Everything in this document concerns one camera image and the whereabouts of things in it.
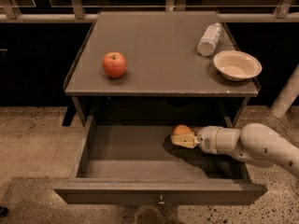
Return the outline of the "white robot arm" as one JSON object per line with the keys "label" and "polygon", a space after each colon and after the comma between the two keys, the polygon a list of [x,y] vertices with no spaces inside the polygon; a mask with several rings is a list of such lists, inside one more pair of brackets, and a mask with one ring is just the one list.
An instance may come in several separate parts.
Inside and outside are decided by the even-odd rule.
{"label": "white robot arm", "polygon": [[261,167],[275,164],[299,178],[299,148],[260,123],[250,123],[242,129],[206,126],[197,132],[178,125],[170,137],[180,147],[199,147],[205,153],[227,155]]}

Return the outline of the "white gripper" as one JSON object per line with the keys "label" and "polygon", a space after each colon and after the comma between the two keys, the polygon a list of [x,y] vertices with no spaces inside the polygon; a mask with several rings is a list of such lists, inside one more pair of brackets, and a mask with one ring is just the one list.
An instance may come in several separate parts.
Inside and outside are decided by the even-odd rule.
{"label": "white gripper", "polygon": [[194,134],[172,134],[171,142],[174,145],[186,148],[195,148],[199,145],[203,152],[217,155],[216,136],[220,129],[220,126],[195,127],[192,128]]}

